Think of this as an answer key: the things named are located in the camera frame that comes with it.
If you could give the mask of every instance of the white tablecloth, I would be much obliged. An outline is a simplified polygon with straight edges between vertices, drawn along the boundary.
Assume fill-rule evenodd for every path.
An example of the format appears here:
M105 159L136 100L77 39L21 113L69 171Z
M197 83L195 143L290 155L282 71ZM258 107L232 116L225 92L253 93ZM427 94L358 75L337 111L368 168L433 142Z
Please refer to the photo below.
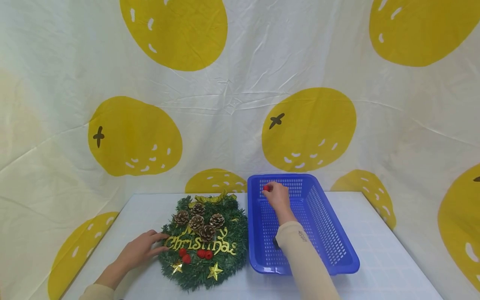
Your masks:
M247 208L247 194L236 194ZM327 192L335 213L360 258L360 270L338 275L333 282L343 300L441 300L430 281L395 235L359 192ZM149 229L160 230L185 194L134 195L63 297L78 299L125 244ZM261 275L250 264L211 290L190 294L162 276L158 261L130 272L115 293L115 300L294 300L300 299L292 277Z

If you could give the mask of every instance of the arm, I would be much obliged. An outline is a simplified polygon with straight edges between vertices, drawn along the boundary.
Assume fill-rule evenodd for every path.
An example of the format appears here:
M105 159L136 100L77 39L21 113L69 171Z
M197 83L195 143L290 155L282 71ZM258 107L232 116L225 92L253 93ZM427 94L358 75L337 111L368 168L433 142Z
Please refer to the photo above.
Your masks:
M271 192L263 193L280 224L276 241L288 259L302 299L340 300L322 259L290 209L288 188L277 182L268 185Z
M150 230L129 242L96 282L86 288L80 300L113 300L114 290L130 270L168 250L168 247L152 249L153 244L166 238L168 238L167 234Z

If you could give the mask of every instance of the beige sleeve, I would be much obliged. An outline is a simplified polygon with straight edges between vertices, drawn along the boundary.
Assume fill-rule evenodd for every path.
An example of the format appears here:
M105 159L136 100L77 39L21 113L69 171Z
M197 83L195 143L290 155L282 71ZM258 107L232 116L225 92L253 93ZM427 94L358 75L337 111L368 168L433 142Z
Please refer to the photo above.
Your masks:
M339 300L324 263L299 222L280 226L276 241L288 259L303 300Z
M113 300L113 290L100 284L92 284L87 286L79 300Z

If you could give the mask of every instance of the yellow circle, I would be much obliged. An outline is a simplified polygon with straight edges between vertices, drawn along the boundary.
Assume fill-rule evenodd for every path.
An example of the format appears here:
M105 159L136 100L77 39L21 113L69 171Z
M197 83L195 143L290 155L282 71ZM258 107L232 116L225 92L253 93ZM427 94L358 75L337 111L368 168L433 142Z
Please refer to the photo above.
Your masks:
M374 0L370 41L388 61L424 67L460 46L479 20L478 0Z
M179 71L213 63L227 40L222 0L120 0L125 24L151 59Z
M299 91L278 103L262 129L266 159L288 172L332 163L348 148L357 124L352 101L324 87Z
M208 169L195 174L187 182L185 193L246 192L247 182L242 177L223 169Z
M65 240L48 278L50 300L60 299L118 214L109 212L87 220Z
M438 229L448 253L480 292L480 164L448 189L438 211Z
M170 116L125 96L105 100L96 109L88 125L88 145L112 176L163 173L182 154L180 131Z
M378 177L365 170L353 170L340 177L331 191L362 192L390 229L396 226L392 199Z

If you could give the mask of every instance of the blue plastic basket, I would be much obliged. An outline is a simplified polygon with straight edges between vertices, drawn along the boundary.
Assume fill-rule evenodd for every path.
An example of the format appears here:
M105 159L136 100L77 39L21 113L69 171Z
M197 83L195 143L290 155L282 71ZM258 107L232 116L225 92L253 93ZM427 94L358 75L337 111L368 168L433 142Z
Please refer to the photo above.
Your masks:
M360 261L317 178L309 174L268 174L248 178L250 264L259 273L291 275L287 258L273 240L278 230L275 211L262 194L270 181L288 187L290 207L330 275L352 274Z

